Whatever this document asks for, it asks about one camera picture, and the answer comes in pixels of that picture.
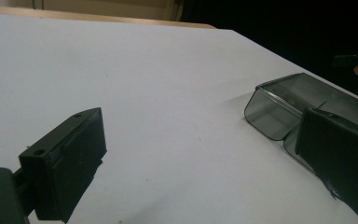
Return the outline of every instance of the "finger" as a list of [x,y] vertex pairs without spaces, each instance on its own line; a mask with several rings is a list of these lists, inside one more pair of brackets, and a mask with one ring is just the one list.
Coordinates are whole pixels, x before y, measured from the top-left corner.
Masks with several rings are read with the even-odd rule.
[[353,72],[358,76],[358,65],[353,68]]

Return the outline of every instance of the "white table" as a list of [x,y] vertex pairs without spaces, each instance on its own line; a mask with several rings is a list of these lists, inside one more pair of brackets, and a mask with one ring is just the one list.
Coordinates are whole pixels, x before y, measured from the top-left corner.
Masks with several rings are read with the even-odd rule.
[[69,223],[358,223],[243,118],[304,71],[228,30],[0,15],[0,167],[100,106],[108,152]]

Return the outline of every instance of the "white surface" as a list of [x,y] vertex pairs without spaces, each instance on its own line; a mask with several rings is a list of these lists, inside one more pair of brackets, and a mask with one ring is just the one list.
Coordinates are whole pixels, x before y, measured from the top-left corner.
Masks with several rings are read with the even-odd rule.
[[243,118],[303,71],[232,31],[0,15],[0,166],[100,106],[108,153],[69,223],[358,223]]

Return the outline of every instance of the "dark background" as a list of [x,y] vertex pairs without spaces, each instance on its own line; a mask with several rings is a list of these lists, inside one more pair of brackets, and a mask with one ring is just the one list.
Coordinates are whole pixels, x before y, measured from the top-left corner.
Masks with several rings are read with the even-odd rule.
[[334,55],[358,53],[358,0],[185,0],[182,21],[234,30],[358,94],[352,67],[331,68]]

